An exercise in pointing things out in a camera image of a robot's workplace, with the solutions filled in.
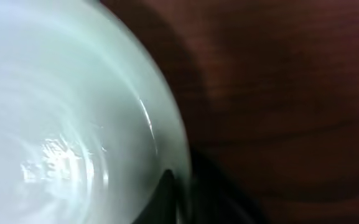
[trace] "white plate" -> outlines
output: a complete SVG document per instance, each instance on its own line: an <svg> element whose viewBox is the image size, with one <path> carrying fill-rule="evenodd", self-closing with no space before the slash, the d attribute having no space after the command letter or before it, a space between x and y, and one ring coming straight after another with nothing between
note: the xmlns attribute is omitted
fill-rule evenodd
<svg viewBox="0 0 359 224"><path fill-rule="evenodd" d="M159 69L97 3L0 0L0 224L128 224L184 128Z"/></svg>

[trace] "brown wooden surface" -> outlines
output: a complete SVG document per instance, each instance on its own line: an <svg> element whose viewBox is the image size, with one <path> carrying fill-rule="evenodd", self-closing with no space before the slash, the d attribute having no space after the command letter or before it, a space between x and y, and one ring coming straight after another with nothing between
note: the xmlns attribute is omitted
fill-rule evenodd
<svg viewBox="0 0 359 224"><path fill-rule="evenodd" d="M104 0L273 223L359 223L359 0Z"/></svg>

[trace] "wood grain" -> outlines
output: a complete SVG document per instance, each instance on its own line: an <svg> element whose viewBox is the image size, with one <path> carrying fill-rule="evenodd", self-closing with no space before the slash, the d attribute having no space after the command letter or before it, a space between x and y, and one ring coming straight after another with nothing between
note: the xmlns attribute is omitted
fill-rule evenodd
<svg viewBox="0 0 359 224"><path fill-rule="evenodd" d="M359 223L359 1L102 2L273 223Z"/></svg>

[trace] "black object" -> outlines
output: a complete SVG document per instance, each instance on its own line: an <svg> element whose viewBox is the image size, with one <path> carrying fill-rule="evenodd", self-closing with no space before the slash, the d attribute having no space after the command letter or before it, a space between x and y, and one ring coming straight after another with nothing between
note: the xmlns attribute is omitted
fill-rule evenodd
<svg viewBox="0 0 359 224"><path fill-rule="evenodd" d="M192 164L194 182L189 224L268 223L257 203L235 187L206 157L192 151ZM176 224L178 195L174 175L167 170L134 224Z"/></svg>

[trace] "table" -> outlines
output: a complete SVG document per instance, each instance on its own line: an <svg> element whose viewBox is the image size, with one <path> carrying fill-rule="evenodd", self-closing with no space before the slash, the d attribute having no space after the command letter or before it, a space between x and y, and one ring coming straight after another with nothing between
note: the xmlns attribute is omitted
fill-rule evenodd
<svg viewBox="0 0 359 224"><path fill-rule="evenodd" d="M359 223L359 1L102 2L273 223Z"/></svg>

